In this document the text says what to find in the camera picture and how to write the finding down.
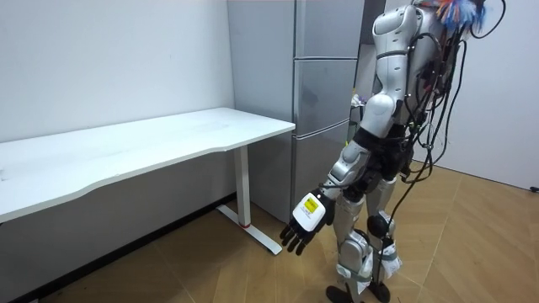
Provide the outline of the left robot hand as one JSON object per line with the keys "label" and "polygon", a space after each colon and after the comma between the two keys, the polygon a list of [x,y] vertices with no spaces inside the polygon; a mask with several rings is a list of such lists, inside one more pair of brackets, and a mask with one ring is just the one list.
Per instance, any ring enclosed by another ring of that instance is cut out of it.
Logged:
{"label": "left robot hand", "polygon": [[321,189],[307,193],[296,205],[291,220],[280,233],[282,246],[289,253],[300,256],[322,228],[333,223],[335,202]]}

